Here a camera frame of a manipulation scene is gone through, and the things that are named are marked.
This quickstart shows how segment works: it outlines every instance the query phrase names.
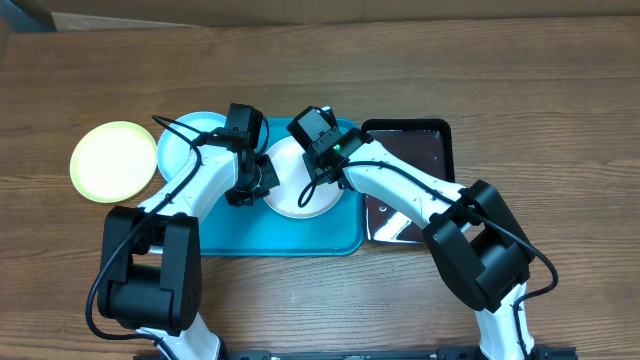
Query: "wood grain surface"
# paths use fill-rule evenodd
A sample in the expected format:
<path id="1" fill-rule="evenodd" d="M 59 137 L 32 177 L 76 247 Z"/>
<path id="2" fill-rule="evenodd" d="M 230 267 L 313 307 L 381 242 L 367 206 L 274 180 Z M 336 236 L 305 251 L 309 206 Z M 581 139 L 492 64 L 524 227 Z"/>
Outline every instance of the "wood grain surface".
<path id="1" fill-rule="evenodd" d="M 528 302 L 538 343 L 640 358 L 640 18 L 13 34 L 0 71 L 0 358 L 130 359 L 83 307 L 112 205 L 68 165 L 90 129 L 152 114 L 441 117 L 458 181 L 500 189 L 555 263 Z M 159 174 L 136 205 L 159 189 Z M 532 264 L 531 288 L 549 281 Z M 477 343 L 473 312 L 423 248 L 205 258 L 201 312 L 231 349 L 410 350 Z M 122 331 L 99 319 L 108 331 Z"/>

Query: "background wall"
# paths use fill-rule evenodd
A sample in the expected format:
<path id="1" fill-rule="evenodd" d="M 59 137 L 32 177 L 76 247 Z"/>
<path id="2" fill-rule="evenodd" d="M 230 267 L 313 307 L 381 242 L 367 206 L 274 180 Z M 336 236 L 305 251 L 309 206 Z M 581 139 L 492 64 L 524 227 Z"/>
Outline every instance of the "background wall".
<path id="1" fill-rule="evenodd" d="M 58 13 L 200 26 L 638 15 L 637 0 L 21 0 Z"/>

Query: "yellow plate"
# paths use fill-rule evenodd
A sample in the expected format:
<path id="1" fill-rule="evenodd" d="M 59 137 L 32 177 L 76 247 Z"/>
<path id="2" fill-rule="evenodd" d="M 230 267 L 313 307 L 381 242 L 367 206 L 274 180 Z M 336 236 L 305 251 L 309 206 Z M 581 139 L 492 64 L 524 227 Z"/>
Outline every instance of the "yellow plate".
<path id="1" fill-rule="evenodd" d="M 89 200 L 128 199 L 149 183 L 156 171 L 156 142 L 142 126 L 114 121 L 85 135 L 71 155 L 73 186 Z"/>

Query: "blue plate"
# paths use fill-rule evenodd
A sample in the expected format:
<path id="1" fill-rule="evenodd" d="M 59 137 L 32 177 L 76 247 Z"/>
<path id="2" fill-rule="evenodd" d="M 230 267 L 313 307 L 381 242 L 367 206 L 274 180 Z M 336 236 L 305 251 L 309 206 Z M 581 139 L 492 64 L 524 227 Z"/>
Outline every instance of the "blue plate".
<path id="1" fill-rule="evenodd" d="M 193 118 L 202 119 L 206 116 L 205 113 L 198 114 Z M 219 124 L 220 118 L 217 116 L 222 115 L 208 114 L 213 114 L 211 125 Z M 192 125 L 190 121 L 195 121 L 185 118 L 186 116 L 180 119 L 189 125 Z M 289 136 L 286 126 L 293 119 L 268 119 L 271 146 Z M 198 121 L 200 124 L 193 124 L 196 128 L 210 130 L 203 125 L 202 120 Z M 346 119 L 338 119 L 338 125 L 343 131 L 357 126 Z M 261 131 L 259 144 L 262 144 L 265 136 L 266 131 Z M 175 174 L 167 168 L 164 172 L 162 169 L 167 164 L 176 163 L 165 159 L 172 156 L 172 152 L 163 146 L 167 142 L 168 140 L 158 142 L 158 166 L 163 175 L 165 172 Z M 173 152 L 173 156 L 182 155 Z M 291 219 L 276 213 L 262 200 L 251 207 L 236 208 L 221 198 L 200 226 L 200 252 L 202 255 L 212 256 L 349 255 L 360 247 L 363 240 L 361 201 L 362 196 L 356 192 L 345 191 L 340 200 L 324 214 L 310 219 Z"/>

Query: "black cable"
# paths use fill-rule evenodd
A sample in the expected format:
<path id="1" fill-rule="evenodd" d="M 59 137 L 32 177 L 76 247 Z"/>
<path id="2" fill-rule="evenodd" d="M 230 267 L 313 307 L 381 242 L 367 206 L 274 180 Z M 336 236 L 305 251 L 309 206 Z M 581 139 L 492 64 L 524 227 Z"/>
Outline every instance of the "black cable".
<path id="1" fill-rule="evenodd" d="M 318 182 L 322 178 L 324 178 L 325 176 L 333 172 L 337 172 L 344 168 L 352 167 L 352 166 L 376 166 L 376 167 L 386 168 L 386 169 L 395 171 L 396 173 L 404 176 L 414 184 L 418 185 L 420 188 L 422 188 L 424 191 L 426 191 L 433 197 L 437 198 L 438 200 L 443 201 L 452 206 L 456 205 L 456 201 L 449 199 L 439 191 L 429 187 L 422 181 L 418 180 L 418 178 L 416 178 L 415 176 L 409 174 L 408 172 L 404 171 L 403 169 L 395 165 L 391 165 L 382 161 L 353 161 L 353 162 L 346 163 L 345 165 L 339 168 L 326 170 L 321 174 L 319 174 L 318 176 L 316 176 L 315 178 L 313 178 L 300 193 L 300 196 L 298 197 L 298 206 L 305 207 L 309 203 L 309 201 L 311 200 L 311 197 L 313 196 L 313 193 L 315 192 L 316 186 L 318 186 Z M 309 192 L 309 196 L 307 196 L 307 198 L 303 201 L 304 195 L 307 192 Z M 536 257 L 538 257 L 540 261 L 542 261 L 547 266 L 547 268 L 549 269 L 549 272 L 551 272 L 551 283 L 549 285 L 545 286 L 542 289 L 538 289 L 535 291 L 531 291 L 527 294 L 524 294 L 513 302 L 513 314 L 516 322 L 516 331 L 518 333 L 518 345 L 520 345 L 520 349 L 522 350 L 522 354 L 524 355 L 524 358 L 529 359 L 529 354 L 527 353 L 526 345 L 524 343 L 524 339 L 522 336 L 522 328 L 520 327 L 520 317 L 518 316 L 518 311 L 520 310 L 520 304 L 526 299 L 531 299 L 536 296 L 544 295 L 546 293 L 549 293 L 551 290 L 553 290 L 558 285 L 558 271 L 556 270 L 555 266 L 553 266 L 553 263 L 551 263 L 551 261 L 540 250 L 536 249 L 535 246 L 531 245 L 529 242 L 522 240 L 520 237 L 516 236 L 509 230 L 503 228 L 502 226 L 494 223 L 493 221 L 487 219 L 486 217 L 476 213 L 475 211 L 469 208 L 460 208 L 460 210 L 464 211 L 468 216 L 474 218 L 475 220 L 484 223 L 485 226 L 493 228 L 494 230 L 499 231 L 504 235 L 507 235 L 508 237 L 513 239 L 520 246 L 526 248 L 531 253 L 533 253 Z"/>
<path id="2" fill-rule="evenodd" d="M 269 135 L 271 135 L 271 130 L 269 130 L 269 121 L 266 117 L 263 117 L 262 121 L 264 121 L 264 125 L 267 127 L 267 136 L 264 138 L 264 142 L 262 143 L 262 146 L 260 146 L 260 150 L 258 150 L 258 152 L 256 153 L 256 157 L 264 155 L 264 152 L 267 151 L 267 145 L 269 145 Z"/>
<path id="3" fill-rule="evenodd" d="M 151 211 L 149 211 L 147 214 L 145 214 L 144 218 L 138 224 L 136 224 L 136 226 L 134 226 L 133 229 L 131 229 L 129 234 L 124 238 L 124 240 L 122 240 L 122 243 L 116 248 L 116 250 L 114 251 L 113 255 L 111 255 L 109 260 L 105 263 L 104 267 L 102 268 L 102 270 L 100 270 L 100 273 L 98 273 L 98 276 L 96 276 L 96 279 L 93 281 L 93 285 L 91 286 L 91 291 L 89 291 L 89 296 L 87 297 L 87 304 L 86 304 L 86 307 L 85 307 L 85 318 L 86 318 L 87 325 L 89 326 L 89 329 L 91 330 L 91 332 L 93 332 L 94 335 L 96 335 L 97 337 L 99 337 L 101 339 L 105 339 L 105 340 L 132 340 L 132 339 L 148 339 L 148 340 L 152 340 L 154 342 L 154 345 L 158 345 L 160 348 L 162 348 L 162 350 L 165 352 L 165 354 L 167 354 L 169 359 L 177 360 L 177 357 L 171 351 L 171 348 L 169 348 L 169 346 L 159 336 L 156 336 L 156 335 L 153 335 L 153 334 L 138 334 L 138 333 L 125 334 L 125 335 L 108 334 L 108 333 L 105 333 L 102 330 L 98 329 L 98 327 L 96 326 L 95 322 L 93 321 L 93 302 L 94 302 L 96 294 L 98 292 L 98 287 L 100 286 L 100 283 L 104 279 L 106 273 L 109 271 L 109 269 L 113 265 L 113 262 L 115 261 L 116 256 L 128 245 L 128 243 L 131 241 L 133 236 L 135 234 L 137 234 L 138 231 L 140 229 L 142 229 L 142 227 L 144 225 L 146 225 L 153 218 L 153 215 L 157 214 L 163 207 L 165 207 L 167 204 L 171 203 L 171 201 L 175 198 L 175 196 L 189 183 L 189 181 L 191 181 L 191 179 L 193 179 L 193 177 L 196 175 L 196 172 L 198 172 L 198 169 L 200 168 L 200 166 L 202 166 L 202 154 L 200 153 L 200 150 L 198 150 L 198 148 L 191 142 L 191 140 L 189 140 L 183 134 L 179 133 L 177 130 L 171 128 L 169 125 L 165 124 L 165 122 L 169 122 L 169 123 L 172 123 L 172 124 L 177 124 L 177 125 L 180 125 L 180 126 L 184 126 L 184 127 L 188 128 L 189 130 L 192 130 L 192 131 L 200 133 L 199 130 L 193 129 L 188 125 L 182 124 L 182 123 L 177 122 L 175 120 L 167 119 L 167 118 L 162 117 L 162 116 L 154 115 L 154 116 L 152 116 L 152 119 L 156 123 L 160 124 L 160 126 L 164 127 L 165 129 L 167 129 L 168 131 L 170 131 L 174 135 L 178 136 L 180 139 L 182 139 L 183 141 L 185 141 L 187 144 L 189 144 L 191 146 L 193 151 L 196 153 L 196 158 L 197 158 L 196 164 L 193 167 L 193 169 L 191 170 L 191 172 L 184 178 L 184 180 L 182 180 L 182 182 L 180 182 L 180 184 L 178 184 L 178 186 L 176 186 L 173 191 L 168 193 L 167 196 L 158 205 L 156 205 Z"/>

